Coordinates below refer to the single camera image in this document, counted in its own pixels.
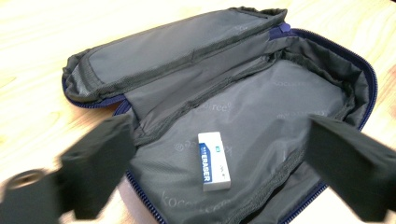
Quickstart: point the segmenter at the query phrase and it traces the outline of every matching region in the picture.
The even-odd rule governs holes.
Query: wooden table
[[[2,187],[19,172],[59,168],[57,156],[116,108],[84,109],[65,100],[61,75],[69,56],[164,23],[240,6],[288,8],[292,27],[324,35],[367,59],[379,94],[363,132],[396,148],[396,4],[389,0],[0,1]],[[73,218],[69,214],[63,221]],[[115,191],[96,222],[134,219]],[[293,223],[361,222],[327,189]]]

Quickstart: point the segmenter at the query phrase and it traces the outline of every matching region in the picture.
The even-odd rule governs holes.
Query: brand logo print
[[[297,81],[297,82],[289,82],[289,81],[275,81],[273,84],[278,87],[304,87],[304,86],[312,86],[314,84],[318,84],[319,80],[311,80],[309,82]]]
[[[213,111],[213,112],[224,113],[230,111],[232,107],[233,106],[230,102],[227,103],[206,102],[202,104],[200,107],[198,107],[198,111]]]
[[[226,199],[216,204],[200,205],[198,204],[198,202],[191,202],[182,198],[171,197],[169,195],[166,195],[165,191],[163,191],[161,200],[162,200],[162,204],[165,207],[170,207],[173,209],[194,209],[199,211],[199,213],[206,213],[206,214],[220,210],[222,207],[224,207],[225,205],[231,202],[231,200]]]
[[[314,115],[321,115],[327,117],[329,114],[327,111],[324,110],[317,110],[317,111],[292,111],[292,112],[286,112],[282,114],[278,114],[276,117],[278,119],[287,119],[287,118],[295,118],[295,117],[303,117],[307,116],[310,114]]]

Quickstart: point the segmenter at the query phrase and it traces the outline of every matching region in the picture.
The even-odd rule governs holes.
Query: gray nylon lining
[[[280,55],[281,55],[281,52],[278,52],[277,54],[277,57],[280,57]],[[225,90],[228,90],[229,88],[231,88],[231,87],[233,87],[233,86],[236,86],[236,85],[229,85],[228,86],[228,88],[227,89],[225,89]],[[192,107],[192,108],[194,108],[194,110],[199,110],[199,107]],[[280,118],[288,118],[288,115],[281,115],[281,117]],[[155,163],[151,163],[151,161],[150,161],[150,159],[149,159],[149,157],[146,157],[145,156],[145,154],[149,154],[149,153],[153,153],[154,152],[154,149],[157,149],[156,151],[157,151],[157,155],[155,155],[155,157],[156,158],[162,158],[163,157],[163,153],[164,152],[162,152],[163,150],[162,150],[162,147],[164,147],[164,148],[168,148],[168,146],[166,146],[165,145],[165,142],[164,142],[165,140],[162,140],[161,141],[161,143],[159,143],[159,141],[154,141],[154,142],[152,142],[152,144],[154,144],[154,146],[152,146],[152,147],[149,147],[149,148],[151,148],[151,149],[148,149],[146,146],[141,146],[141,148],[139,148],[139,150],[138,150],[138,155],[137,155],[137,157],[136,158],[134,158],[134,160],[132,161],[132,166],[134,167],[133,168],[133,172],[134,172],[134,174],[136,174],[136,177],[137,177],[137,179],[140,181],[140,184],[141,184],[141,186],[145,189],[145,192],[148,194],[148,196],[150,197],[150,199],[154,202],[154,204],[156,205],[156,206],[158,206],[158,208],[160,209],[160,211],[162,211],[163,212],[163,209],[165,209],[166,210],[166,207],[163,207],[163,205],[162,205],[162,201],[161,201],[161,190],[163,190],[164,189],[164,186],[162,186],[162,187],[160,187],[160,186],[157,186],[155,183],[152,183],[151,181],[149,181],[149,180],[151,180],[152,178],[154,178],[154,177],[151,177],[151,176],[146,176],[146,175],[149,175],[150,173],[151,173],[151,171],[150,170],[148,170],[148,169],[154,169],[155,170],[155,172],[154,173],[158,173],[159,171],[157,170],[157,169],[169,169],[168,171],[166,171],[166,173],[168,173],[169,174],[169,177],[168,178],[171,178],[171,176],[173,176],[173,172],[175,172],[176,171],[176,168],[174,169],[174,168],[172,168],[172,163],[169,163],[169,165],[170,166],[168,166],[168,165],[166,165],[165,166],[165,164],[163,164],[163,162],[167,162],[166,160],[166,158],[163,158],[163,159],[161,159],[161,160],[158,160],[158,163],[157,162],[155,162]],[[304,153],[301,149],[295,149],[294,150],[294,154],[290,154],[289,156],[288,156],[288,159],[287,159],[287,161],[288,162],[286,162],[286,163],[283,163],[280,167],[284,167],[284,168],[278,168],[277,170],[282,170],[283,171],[283,173],[279,173],[279,175],[273,175],[273,177],[271,178],[272,180],[271,181],[268,181],[268,182],[266,182],[266,184],[265,184],[265,186],[262,186],[262,193],[263,193],[263,195],[262,195],[262,193],[258,193],[257,195],[261,195],[261,197],[252,197],[252,199],[250,199],[250,200],[248,200],[248,203],[247,204],[254,204],[254,206],[253,205],[251,205],[251,206],[248,206],[248,207],[246,207],[246,209],[244,210],[244,212],[243,213],[240,213],[240,214],[238,214],[238,216],[236,216],[236,217],[233,217],[233,219],[229,219],[227,222],[225,222],[225,221],[222,221],[222,222],[225,222],[225,223],[238,223],[239,221],[241,221],[243,218],[245,218],[248,214],[250,214],[250,213],[252,213],[254,210],[256,210],[256,209],[259,209],[264,203],[265,203],[265,200],[266,200],[266,198],[269,196],[269,194],[267,194],[268,193],[268,191],[273,191],[276,187],[278,187],[281,183],[279,182],[280,180],[282,180],[281,182],[283,182],[285,179],[287,179],[288,177],[289,177],[289,174],[294,170],[294,168],[301,162],[301,161],[299,161],[299,159],[298,158],[301,158],[301,156],[302,156],[302,154],[301,153]],[[179,162],[182,162],[182,164],[180,164],[180,165],[183,165],[184,164],[184,161],[181,161],[181,158],[179,158],[179,159],[177,159],[177,161],[179,161]],[[187,160],[187,161],[185,161],[186,162],[186,165],[187,164],[189,164],[189,165],[192,165],[191,163],[193,162],[193,161],[189,161],[189,160]],[[177,176],[179,176],[179,180],[175,180],[175,188],[177,188],[177,183],[178,183],[178,181],[182,181],[183,179],[185,179],[186,178],[186,181],[189,179],[189,178],[191,178],[191,177],[188,177],[189,175],[183,175],[183,174],[178,174]],[[195,184],[192,184],[193,186],[195,186],[195,185],[200,185],[200,181],[198,181],[198,183],[195,183]],[[159,199],[159,201],[158,202],[156,202],[156,196],[154,196],[154,194],[152,194],[152,190],[159,190],[160,192],[160,199]],[[165,200],[168,200],[168,191],[164,191],[163,192],[163,197],[164,197],[164,199]],[[165,217],[167,217],[167,218],[170,218],[168,221],[170,222],[170,223],[174,223],[175,222],[175,220],[177,220],[177,218],[179,217],[179,218],[181,218],[180,217],[180,215],[181,214],[177,214],[176,212],[173,212],[173,213],[166,213],[165,214]],[[195,221],[194,221],[194,219],[186,219],[186,220],[184,220],[184,221],[182,221],[182,222],[185,222],[185,223],[202,223],[202,219],[197,219],[198,217],[196,217],[195,218]]]
[[[224,10],[220,12],[215,12],[215,13],[227,13],[229,11],[235,12],[235,10]],[[147,67],[145,69],[141,69],[141,71],[135,71],[131,74],[131,71],[128,70],[126,67],[122,66],[117,66],[116,64],[113,64],[116,62],[116,60],[107,60],[105,63],[96,63],[95,67],[98,66],[105,66],[106,68],[111,68],[113,69],[114,73],[117,71],[123,71],[121,77],[118,77],[116,79],[111,79],[108,80],[107,82],[104,82],[101,80],[94,72],[94,68],[92,68],[92,63],[93,61],[91,60],[91,56],[94,55],[95,53],[99,51],[104,51],[104,49],[108,49],[109,53],[116,53],[117,52],[112,52],[113,49],[112,45],[117,45],[119,43],[122,43],[124,40],[133,40],[134,36],[129,36],[128,38],[123,38],[122,40],[115,41],[100,47],[97,47],[95,49],[91,49],[86,53],[80,60],[80,65],[78,71],[75,71],[74,74],[64,74],[64,78],[67,79],[72,79],[73,76],[82,76],[84,78],[80,79],[80,81],[77,80],[75,83],[76,87],[72,89],[66,89],[66,94],[68,95],[69,98],[75,101],[79,102],[101,102],[103,99],[119,95],[122,93],[125,93],[127,91],[134,90],[140,86],[143,86],[145,84],[148,84],[154,80],[157,80],[158,78],[164,77],[168,74],[171,74],[174,72],[176,69],[180,69],[183,66],[188,65],[189,63],[195,63],[198,61],[201,61],[203,58],[207,57],[210,55],[211,52],[216,51],[218,49],[222,49],[225,47],[230,47],[232,44],[235,44],[245,38],[249,38],[252,35],[262,33],[264,31],[267,31],[269,28],[274,26],[275,24],[278,24],[283,21],[283,19],[286,16],[286,10],[279,10],[276,13],[277,15],[271,15],[268,16],[268,19],[265,18],[259,18],[257,16],[252,16],[252,18],[255,18],[256,21],[261,21],[261,24],[256,25],[254,27],[251,27],[247,30],[244,30],[243,32],[238,32],[235,34],[232,34],[231,36],[226,36],[222,38],[219,41],[216,41],[214,43],[208,43],[205,46],[201,46],[198,49],[193,49],[190,52],[183,53],[182,55],[177,55],[177,58],[174,59],[173,61],[169,61],[167,63],[163,64],[157,64],[155,66]],[[139,34],[136,37],[140,37],[140,35],[148,34],[148,32],[145,32],[143,34]],[[177,38],[172,37],[172,40],[174,42],[177,42],[175,39]],[[134,57],[133,52],[129,52],[129,56],[125,56],[125,58],[129,57]],[[106,77],[114,77],[115,74],[105,74]],[[95,85],[90,84],[89,80],[95,80],[94,83]],[[89,93],[87,94],[86,91],[79,91],[78,88],[82,89],[87,89]]]
[[[306,59],[301,55],[296,55],[286,52],[285,50],[281,50],[265,58],[262,57],[262,61],[259,62],[258,64],[250,67],[246,71],[243,71],[242,73],[236,76],[227,77],[225,80],[211,87],[207,92],[200,95],[196,99],[186,102],[180,109],[175,111],[172,115],[160,121],[158,125],[155,125],[151,129],[151,131],[145,131],[144,136],[136,138],[134,140],[134,143],[136,144],[137,147],[140,147],[159,139],[178,118],[188,113],[191,109],[196,108],[202,102],[206,101],[210,97],[228,88],[230,85],[233,85],[235,82],[239,81],[240,79],[253,76],[259,71],[262,71],[270,67],[276,62],[277,59],[286,59],[294,63],[297,63],[301,66],[307,66],[307,69],[309,71],[318,74],[320,77],[325,78],[333,85],[338,86],[346,91],[346,95],[348,96],[347,102],[343,106],[343,108],[338,111],[338,114],[334,116],[335,119],[340,119],[340,120],[344,119],[347,113],[354,108],[355,95],[350,83],[346,81],[336,80],[335,78],[330,76],[326,71],[319,69],[312,62],[310,62],[308,59]]]

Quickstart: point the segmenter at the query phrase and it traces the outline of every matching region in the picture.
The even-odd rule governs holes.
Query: eraser label
[[[230,174],[220,133],[199,133],[204,191],[228,189]]]
[[[201,160],[202,160],[202,172],[204,174],[204,182],[212,182],[212,167],[210,160],[210,150],[207,149],[205,143],[200,143],[199,147],[201,149]]]

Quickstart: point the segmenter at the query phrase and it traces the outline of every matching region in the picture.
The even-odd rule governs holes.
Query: zipper track
[[[129,103],[129,101],[128,100],[123,100],[121,102],[121,104],[119,105],[119,107],[117,107],[116,111],[114,111],[113,116],[117,116],[117,115],[120,115],[120,114],[125,114],[131,108],[132,108],[132,106]]]
[[[139,196],[142,203],[147,207],[147,209],[154,216],[154,218],[158,221],[158,223],[166,224],[163,217],[160,215],[160,213],[157,211],[157,209],[154,207],[154,205],[149,201],[149,198],[146,195],[146,193],[137,184],[137,181],[134,179],[134,176],[132,175],[132,173],[129,170],[127,170],[125,174],[129,180],[129,182],[131,183],[131,186],[134,189],[134,192]]]

